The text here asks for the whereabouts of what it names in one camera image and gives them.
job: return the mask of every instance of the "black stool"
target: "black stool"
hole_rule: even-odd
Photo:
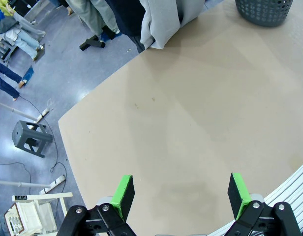
[[[53,136],[51,134],[47,134],[45,128],[46,126],[42,124],[35,124],[21,120],[18,121],[12,134],[15,147],[33,155],[44,157],[44,155],[41,154],[44,146],[47,142],[51,143],[53,140]]]

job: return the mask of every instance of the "metal pole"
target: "metal pole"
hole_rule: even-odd
[[[1,103],[1,102],[0,102],[0,106],[6,108],[6,109],[8,109],[8,110],[10,110],[11,112],[14,112],[14,113],[16,113],[16,114],[19,114],[19,115],[21,115],[22,117],[26,117],[26,118],[28,118],[28,119],[37,121],[37,117],[32,117],[32,116],[30,116],[30,115],[28,115],[28,114],[26,114],[26,113],[23,113],[23,112],[21,112],[21,111],[19,111],[19,110],[16,110],[15,108],[9,107],[9,106],[7,106],[7,105]]]
[[[14,185],[18,187],[41,187],[41,188],[51,188],[50,184],[39,184],[39,183],[23,183],[23,182],[11,182],[0,180],[0,184]]]

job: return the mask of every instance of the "table surface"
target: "table surface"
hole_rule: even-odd
[[[132,174],[137,235],[220,228],[233,219],[231,172],[266,196],[303,163],[303,1],[277,28],[224,1],[115,72],[59,125],[88,208]]]

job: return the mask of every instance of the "blue jeans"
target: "blue jeans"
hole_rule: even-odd
[[[32,59],[34,59],[38,52],[36,49],[40,46],[39,42],[32,38],[29,34],[20,31],[15,41],[15,45],[27,53]]]
[[[58,0],[49,0],[55,7],[59,7],[61,4]]]
[[[27,30],[28,32],[35,33],[39,35],[40,37],[44,37],[46,32],[36,29],[29,21],[27,21],[24,17],[19,15],[17,12],[13,15],[14,19],[19,22],[19,24],[22,26],[24,30]]]
[[[19,83],[22,80],[22,77],[20,77],[19,75],[17,75],[16,73],[14,73],[13,71],[8,69],[6,66],[4,66],[1,63],[0,63],[0,73],[6,75],[7,77],[12,79],[16,83]],[[1,77],[0,77],[0,89],[7,92],[13,98],[17,98],[19,96],[19,92],[16,89],[14,89],[14,87],[12,87],[8,83],[6,83],[4,80],[2,80]]]

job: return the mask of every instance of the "plastic basket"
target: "plastic basket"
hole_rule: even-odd
[[[293,0],[236,0],[239,13],[260,26],[275,27],[284,22]]]

